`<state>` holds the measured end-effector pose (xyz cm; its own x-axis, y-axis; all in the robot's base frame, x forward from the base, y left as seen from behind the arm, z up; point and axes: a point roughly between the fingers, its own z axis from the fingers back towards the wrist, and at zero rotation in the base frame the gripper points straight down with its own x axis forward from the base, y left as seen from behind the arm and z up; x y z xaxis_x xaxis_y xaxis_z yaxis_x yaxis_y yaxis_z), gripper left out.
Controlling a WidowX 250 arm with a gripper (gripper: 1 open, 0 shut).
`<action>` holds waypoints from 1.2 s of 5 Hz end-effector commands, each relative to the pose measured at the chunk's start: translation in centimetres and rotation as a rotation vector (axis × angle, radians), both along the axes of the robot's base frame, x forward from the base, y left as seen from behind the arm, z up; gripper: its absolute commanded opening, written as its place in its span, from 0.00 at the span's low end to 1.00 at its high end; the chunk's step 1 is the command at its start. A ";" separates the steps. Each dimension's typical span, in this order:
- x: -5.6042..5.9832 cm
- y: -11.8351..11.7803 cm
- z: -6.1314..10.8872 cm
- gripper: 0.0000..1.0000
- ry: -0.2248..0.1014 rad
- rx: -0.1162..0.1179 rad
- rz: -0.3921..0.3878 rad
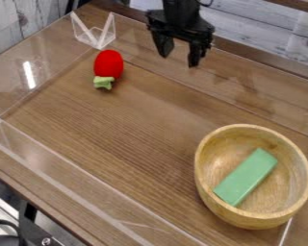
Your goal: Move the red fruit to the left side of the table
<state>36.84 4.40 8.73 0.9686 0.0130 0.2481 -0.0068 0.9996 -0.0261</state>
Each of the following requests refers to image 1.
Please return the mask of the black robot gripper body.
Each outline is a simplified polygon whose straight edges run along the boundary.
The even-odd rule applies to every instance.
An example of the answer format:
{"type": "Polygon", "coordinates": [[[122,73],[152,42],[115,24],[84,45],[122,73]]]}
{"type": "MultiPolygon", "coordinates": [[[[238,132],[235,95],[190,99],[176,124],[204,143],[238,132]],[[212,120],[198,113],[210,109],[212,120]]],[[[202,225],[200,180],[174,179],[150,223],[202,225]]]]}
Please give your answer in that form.
{"type": "Polygon", "coordinates": [[[204,43],[211,47],[215,26],[200,16],[199,0],[162,0],[162,10],[148,10],[148,29],[187,43],[204,43]]]}

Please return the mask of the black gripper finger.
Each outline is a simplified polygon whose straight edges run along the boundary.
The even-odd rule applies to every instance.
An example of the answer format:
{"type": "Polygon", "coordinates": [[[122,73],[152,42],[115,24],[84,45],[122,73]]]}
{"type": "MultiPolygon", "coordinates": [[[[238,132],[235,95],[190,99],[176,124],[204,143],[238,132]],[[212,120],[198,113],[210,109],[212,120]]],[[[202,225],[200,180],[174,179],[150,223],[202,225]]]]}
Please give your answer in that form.
{"type": "Polygon", "coordinates": [[[200,42],[191,42],[188,44],[190,52],[188,52],[188,66],[196,67],[199,65],[199,61],[206,57],[207,54],[207,46],[200,42]]]}
{"type": "Polygon", "coordinates": [[[152,32],[152,36],[158,53],[163,58],[167,58],[175,48],[174,38],[159,32],[152,32]]]}

